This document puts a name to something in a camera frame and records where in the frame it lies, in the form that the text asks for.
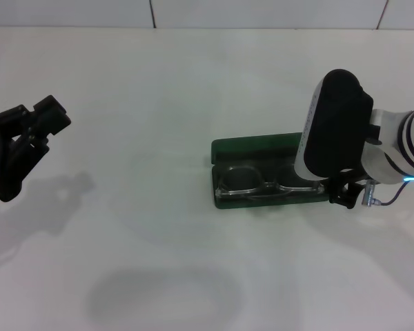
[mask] white tabletop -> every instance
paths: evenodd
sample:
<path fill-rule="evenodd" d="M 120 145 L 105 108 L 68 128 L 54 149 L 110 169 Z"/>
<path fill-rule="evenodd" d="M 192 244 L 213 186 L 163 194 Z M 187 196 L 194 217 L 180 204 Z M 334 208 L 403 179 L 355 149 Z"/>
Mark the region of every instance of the white tabletop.
<path fill-rule="evenodd" d="M 0 112 L 72 119 L 0 202 L 0 331 L 414 331 L 414 183 L 212 202 L 211 141 L 302 131 L 334 68 L 414 109 L 414 32 L 0 28 Z"/>

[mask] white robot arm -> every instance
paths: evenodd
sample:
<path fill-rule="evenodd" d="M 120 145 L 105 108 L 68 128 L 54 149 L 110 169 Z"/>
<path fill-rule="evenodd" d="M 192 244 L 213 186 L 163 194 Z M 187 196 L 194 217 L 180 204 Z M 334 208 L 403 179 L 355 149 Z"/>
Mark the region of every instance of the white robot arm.
<path fill-rule="evenodd" d="M 374 186 L 414 180 L 414 111 L 374 110 L 353 74 L 329 72 L 313 95 L 295 171 L 321 181 L 331 203 L 352 208 L 365 189 L 362 204 L 391 204 L 373 198 Z"/>

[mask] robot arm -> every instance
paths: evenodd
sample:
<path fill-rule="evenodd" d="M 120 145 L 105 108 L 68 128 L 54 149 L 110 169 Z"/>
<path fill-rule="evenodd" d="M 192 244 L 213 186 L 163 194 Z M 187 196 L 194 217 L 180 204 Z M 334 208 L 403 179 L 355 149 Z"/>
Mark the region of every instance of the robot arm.
<path fill-rule="evenodd" d="M 329 72 L 313 95 L 295 171 L 321 181 L 331 203 L 351 209 L 366 188 L 363 204 L 386 205 L 373 198 L 376 183 L 414 179 L 414 111 L 374 110 L 353 74 Z"/>
<path fill-rule="evenodd" d="M 65 109 L 51 95 L 29 112 L 23 105 L 0 113 L 0 200 L 21 191 L 21 182 L 49 151 L 48 134 L 70 125 Z"/>

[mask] eyeglasses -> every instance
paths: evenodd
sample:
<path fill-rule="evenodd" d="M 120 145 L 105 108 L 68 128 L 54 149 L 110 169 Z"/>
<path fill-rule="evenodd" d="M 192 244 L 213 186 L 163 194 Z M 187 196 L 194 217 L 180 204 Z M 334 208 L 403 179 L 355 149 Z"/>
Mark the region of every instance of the eyeglasses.
<path fill-rule="evenodd" d="M 324 191 L 325 188 L 320 182 L 298 177 L 293 164 L 279 167 L 273 181 L 266 181 L 262 173 L 251 165 L 237 165 L 227 168 L 222 174 L 215 196 L 276 199 L 295 193 L 320 194 Z"/>

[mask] dark green tray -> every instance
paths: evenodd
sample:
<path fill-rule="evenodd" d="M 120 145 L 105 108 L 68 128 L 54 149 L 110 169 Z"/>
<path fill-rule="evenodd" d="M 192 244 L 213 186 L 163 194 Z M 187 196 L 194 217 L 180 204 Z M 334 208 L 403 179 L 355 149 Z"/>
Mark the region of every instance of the dark green tray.
<path fill-rule="evenodd" d="M 221 199 L 215 196 L 215 190 L 224 169 L 231 166 L 252 165 L 260 169 L 267 177 L 272 176 L 279 165 L 294 163 L 300 139 L 301 133 L 288 133 L 213 141 L 211 159 L 214 165 L 212 179 L 216 207 L 231 209 L 328 201 L 328 195 L 325 193 L 301 193 L 273 200 Z"/>

